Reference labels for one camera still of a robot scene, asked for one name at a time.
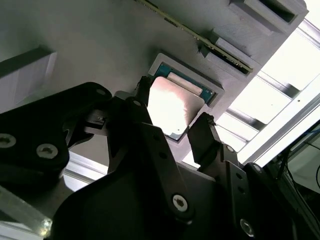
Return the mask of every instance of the bolt head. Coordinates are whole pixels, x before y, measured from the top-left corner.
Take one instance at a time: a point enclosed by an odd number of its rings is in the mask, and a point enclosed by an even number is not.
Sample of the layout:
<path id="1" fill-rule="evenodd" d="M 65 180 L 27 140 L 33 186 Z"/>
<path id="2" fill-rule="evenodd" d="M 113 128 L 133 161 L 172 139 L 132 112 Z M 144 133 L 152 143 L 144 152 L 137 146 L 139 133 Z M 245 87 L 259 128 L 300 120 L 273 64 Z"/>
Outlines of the bolt head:
<path id="1" fill-rule="evenodd" d="M 229 146 L 229 145 L 226 146 L 226 149 L 228 149 L 228 150 L 229 150 L 230 152 L 232 152 L 232 153 L 235 152 L 235 150 L 234 150 L 231 146 Z"/>
<path id="2" fill-rule="evenodd" d="M 141 103 L 138 102 L 137 100 L 134 100 L 133 103 L 134 103 L 135 105 L 139 106 L 139 107 L 141 106 Z"/>
<path id="3" fill-rule="evenodd" d="M 0 149 L 11 148 L 16 144 L 17 140 L 14 136 L 6 133 L 0 133 Z"/>
<path id="4" fill-rule="evenodd" d="M 254 167 L 255 170 L 257 170 L 259 173 L 262 173 L 261 168 L 260 168 L 258 165 L 254 164 L 253 167 Z"/>
<path id="5" fill-rule="evenodd" d="M 179 212 L 185 212 L 188 210 L 187 200 L 181 195 L 174 195 L 172 198 L 173 205 Z"/>
<path id="6" fill-rule="evenodd" d="M 247 220 L 241 219 L 240 226 L 241 226 L 242 230 L 245 232 L 245 234 L 247 234 L 250 238 L 255 237 L 254 229 L 252 228 L 252 226 L 250 225 L 250 223 Z"/>
<path id="7" fill-rule="evenodd" d="M 36 154 L 43 159 L 54 159 L 58 155 L 56 146 L 45 143 L 36 148 Z"/>
<path id="8" fill-rule="evenodd" d="M 101 95 L 106 95 L 106 92 L 103 91 L 102 89 L 97 89 L 96 92 Z"/>

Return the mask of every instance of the screw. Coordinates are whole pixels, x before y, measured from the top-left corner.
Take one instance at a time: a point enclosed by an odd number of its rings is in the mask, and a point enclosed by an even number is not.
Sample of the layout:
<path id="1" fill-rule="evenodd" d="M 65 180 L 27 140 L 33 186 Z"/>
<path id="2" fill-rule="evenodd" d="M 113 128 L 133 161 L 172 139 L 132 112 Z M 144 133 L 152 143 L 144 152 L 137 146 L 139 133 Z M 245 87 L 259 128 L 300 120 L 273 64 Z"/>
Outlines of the screw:
<path id="1" fill-rule="evenodd" d="M 36 148 L 36 154 L 43 159 L 54 159 L 58 155 L 58 149 L 52 144 L 45 143 Z"/>
<path id="2" fill-rule="evenodd" d="M 138 102 L 137 100 L 134 100 L 133 103 L 134 103 L 135 105 L 141 106 L 141 103 Z"/>
<path id="3" fill-rule="evenodd" d="M 173 205 L 179 212 L 185 212 L 188 210 L 187 200 L 181 195 L 174 195 L 172 198 Z"/>
<path id="4" fill-rule="evenodd" d="M 254 167 L 255 170 L 257 170 L 259 173 L 262 173 L 261 168 L 260 168 L 258 165 L 254 164 L 253 167 Z"/>
<path id="5" fill-rule="evenodd" d="M 245 220 L 245 219 L 241 219 L 240 220 L 240 226 L 242 228 L 242 230 L 250 237 L 250 238 L 254 238 L 255 237 L 255 232 L 252 228 L 252 226 L 250 225 L 250 223 Z"/>
<path id="6" fill-rule="evenodd" d="M 6 133 L 0 133 L 0 148 L 11 148 L 16 144 L 17 140 L 14 136 Z"/>
<path id="7" fill-rule="evenodd" d="M 232 153 L 235 152 L 235 150 L 234 150 L 232 147 L 230 147 L 229 145 L 226 146 L 226 149 L 228 149 L 228 150 L 229 150 L 230 152 L 232 152 Z"/>
<path id="8" fill-rule="evenodd" d="M 97 89 L 96 92 L 101 95 L 106 95 L 106 92 L 103 91 L 102 89 Z"/>

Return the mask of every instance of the metal frame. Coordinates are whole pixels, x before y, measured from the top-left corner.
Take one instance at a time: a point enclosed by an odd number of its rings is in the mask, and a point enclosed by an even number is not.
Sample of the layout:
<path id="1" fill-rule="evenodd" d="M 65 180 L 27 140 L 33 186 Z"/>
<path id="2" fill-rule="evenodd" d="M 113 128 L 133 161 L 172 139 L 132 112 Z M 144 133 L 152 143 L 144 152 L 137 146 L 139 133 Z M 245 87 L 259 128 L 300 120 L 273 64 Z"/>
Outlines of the metal frame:
<path id="1" fill-rule="evenodd" d="M 273 32 L 290 34 L 307 15 L 308 10 L 297 1 L 277 0 L 277 3 L 290 11 L 293 15 L 291 20 L 284 20 L 259 0 L 232 0 L 230 7 L 236 13 L 243 14 L 253 26 L 267 36 Z"/>
<path id="2" fill-rule="evenodd" d="M 184 24 L 178 22 L 177 20 L 175 20 L 174 18 L 169 16 L 167 13 L 161 11 L 158 8 L 158 6 L 154 5 L 153 3 L 149 2 L 148 0 L 136 0 L 136 1 L 140 2 L 141 4 L 145 5 L 149 9 L 151 9 L 152 11 L 154 11 L 157 14 L 159 14 L 160 16 L 164 17 L 164 19 L 167 22 L 171 23 L 173 26 L 186 31 L 187 33 L 192 35 L 195 39 L 203 42 L 203 44 L 205 44 L 208 48 L 219 52 L 221 55 L 225 56 L 230 62 L 234 63 L 237 66 L 240 66 L 241 68 L 244 68 L 245 70 L 248 71 L 248 73 L 253 71 L 252 68 L 247 66 L 245 63 L 241 62 L 241 60 L 239 60 L 236 57 L 232 56 L 231 53 L 226 52 L 224 49 L 221 49 L 217 45 L 214 45 L 210 40 L 208 40 L 205 37 L 203 37 L 203 36 L 199 35 L 198 33 L 194 32 L 193 30 L 191 30 L 190 28 L 188 28 Z"/>
<path id="3" fill-rule="evenodd" d="M 320 50 L 320 31 L 308 20 L 305 19 L 300 24 L 297 32 Z M 296 94 L 292 101 L 238 153 L 239 161 L 266 165 L 303 131 L 318 121 L 319 117 L 313 112 L 318 111 L 320 104 L 319 86 L 320 75 Z"/>
<path id="4" fill-rule="evenodd" d="M 69 152 L 70 160 L 64 170 L 65 185 L 73 191 L 78 191 L 82 187 L 93 183 L 102 178 L 108 172 L 108 167 L 80 156 L 76 153 Z M 65 192 L 56 193 L 56 198 L 67 198 Z M 8 240 L 42 240 L 43 238 L 34 234 L 28 227 L 21 223 L 0 221 L 0 239 Z"/>
<path id="5" fill-rule="evenodd" d="M 225 62 L 223 59 L 219 58 L 217 55 L 215 55 L 214 52 L 210 50 L 210 48 L 206 47 L 205 45 L 202 45 L 199 49 L 200 53 L 203 55 L 203 57 L 219 66 L 223 70 L 225 70 L 230 75 L 234 76 L 236 79 L 248 83 L 250 82 L 255 75 L 260 71 L 261 65 L 256 62 L 254 59 L 252 59 L 250 56 L 245 54 L 244 52 L 240 51 L 238 48 L 218 36 L 214 33 L 214 30 L 212 30 L 210 41 L 217 45 L 218 47 L 228 51 L 229 53 L 232 53 L 234 56 L 236 56 L 238 59 L 246 63 L 248 66 L 252 68 L 251 72 L 243 73 L 241 70 L 236 68 L 235 66 L 230 65 L 228 62 Z"/>

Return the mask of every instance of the mounting hole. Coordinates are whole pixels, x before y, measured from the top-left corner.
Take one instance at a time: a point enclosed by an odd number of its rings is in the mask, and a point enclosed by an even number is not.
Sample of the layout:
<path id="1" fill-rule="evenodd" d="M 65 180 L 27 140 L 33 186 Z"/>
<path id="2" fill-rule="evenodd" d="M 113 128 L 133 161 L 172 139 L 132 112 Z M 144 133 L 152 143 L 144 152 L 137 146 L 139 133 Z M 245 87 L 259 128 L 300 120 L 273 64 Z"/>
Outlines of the mounting hole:
<path id="1" fill-rule="evenodd" d="M 106 92 L 103 91 L 102 89 L 97 89 L 96 92 L 101 95 L 106 95 Z"/>
<path id="2" fill-rule="evenodd" d="M 153 135 L 153 139 L 156 141 L 160 141 L 160 138 L 157 135 Z"/>
<path id="3" fill-rule="evenodd" d="M 242 176 L 239 173 L 236 173 L 235 175 L 238 177 L 238 179 L 242 179 Z"/>
<path id="4" fill-rule="evenodd" d="M 240 220 L 240 226 L 241 226 L 242 230 L 243 230 L 250 238 L 254 238 L 254 237 L 255 237 L 254 229 L 252 228 L 252 226 L 250 225 L 250 223 L 249 223 L 247 220 L 241 219 L 241 220 Z"/>
<path id="5" fill-rule="evenodd" d="M 4 144 L 4 145 L 7 145 L 10 143 L 10 139 L 8 137 L 0 137 L 0 143 L 1 144 Z"/>
<path id="6" fill-rule="evenodd" d="M 167 154 L 165 154 L 164 152 L 159 152 L 159 156 L 162 159 L 166 159 L 168 157 Z"/>
<path id="7" fill-rule="evenodd" d="M 245 194 L 245 193 L 246 193 L 245 190 L 244 190 L 242 187 L 240 187 L 240 186 L 238 186 L 238 190 L 239 190 L 239 192 L 242 193 L 242 194 Z"/>
<path id="8" fill-rule="evenodd" d="M 47 154 L 52 154 L 54 152 L 50 147 L 43 147 L 40 151 Z"/>
<path id="9" fill-rule="evenodd" d="M 172 203 L 179 212 L 185 212 L 188 210 L 187 200 L 179 194 L 173 196 Z"/>

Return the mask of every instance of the cable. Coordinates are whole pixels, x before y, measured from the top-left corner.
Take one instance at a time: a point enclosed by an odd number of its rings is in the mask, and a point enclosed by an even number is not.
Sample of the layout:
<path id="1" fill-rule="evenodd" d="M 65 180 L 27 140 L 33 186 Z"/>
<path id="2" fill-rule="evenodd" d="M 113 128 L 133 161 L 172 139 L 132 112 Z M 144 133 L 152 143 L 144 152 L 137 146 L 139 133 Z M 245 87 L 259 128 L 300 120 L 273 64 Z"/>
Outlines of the cable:
<path id="1" fill-rule="evenodd" d="M 285 150 L 282 154 L 282 158 L 278 157 L 277 159 L 281 161 L 281 166 L 280 166 L 280 169 L 278 171 L 278 175 L 276 176 L 276 180 L 280 180 L 281 179 L 281 176 L 283 175 L 284 173 L 284 170 L 285 170 L 285 167 L 286 167 L 286 161 L 282 161 L 282 159 L 288 159 L 289 158 L 289 153 L 290 151 L 288 150 Z"/>
<path id="2" fill-rule="evenodd" d="M 303 202 L 303 205 L 308 209 L 308 211 L 311 213 L 311 215 L 313 216 L 317 226 L 318 226 L 318 230 L 320 229 L 320 224 L 319 224 L 319 221 L 318 221 L 318 218 L 316 217 L 316 215 L 314 214 L 314 212 L 310 209 L 309 205 L 306 203 L 305 199 L 302 197 L 302 195 L 300 194 L 300 192 L 298 191 L 297 189 L 297 183 L 296 181 L 294 180 L 294 177 L 292 176 L 290 170 L 289 170 L 289 167 L 288 167 L 288 157 L 286 157 L 285 159 L 282 159 L 282 161 L 285 161 L 285 168 L 292 180 L 292 183 L 293 183 L 293 188 L 294 190 L 296 191 L 296 194 L 298 195 L 298 197 L 300 198 L 300 200 Z"/>
<path id="3" fill-rule="evenodd" d="M 320 170 L 320 165 L 319 165 L 318 168 L 316 169 L 316 174 L 315 174 L 316 184 L 318 185 L 318 187 L 319 187 L 319 189 L 320 189 L 320 184 L 319 184 L 319 181 L 318 181 L 318 173 L 319 173 L 319 170 Z"/>
<path id="4" fill-rule="evenodd" d="M 307 134 L 316 134 L 316 133 L 320 133 L 320 129 L 313 130 L 313 131 L 306 131 L 304 134 L 307 135 Z"/>
<path id="5" fill-rule="evenodd" d="M 317 146 L 315 146 L 315 145 L 312 145 L 312 144 L 309 143 L 309 142 L 306 142 L 305 144 L 308 144 L 309 146 L 312 146 L 312 147 L 314 147 L 315 149 L 318 149 L 318 150 L 320 151 L 320 148 L 319 148 L 319 147 L 317 147 Z"/>
<path id="6" fill-rule="evenodd" d="M 314 145 L 312 145 L 312 144 L 309 143 L 309 142 L 306 142 L 305 144 L 307 144 L 307 145 L 309 145 L 309 146 L 312 146 L 312 147 L 314 147 L 315 149 L 318 149 L 318 150 L 320 151 L 320 148 L 319 148 L 319 147 L 314 146 Z M 320 170 L 320 165 L 318 166 L 318 168 L 316 169 L 316 172 L 315 172 L 315 181 L 316 181 L 316 184 L 318 185 L 318 188 L 320 189 L 320 184 L 319 184 L 319 180 L 318 180 L 319 170 Z"/>

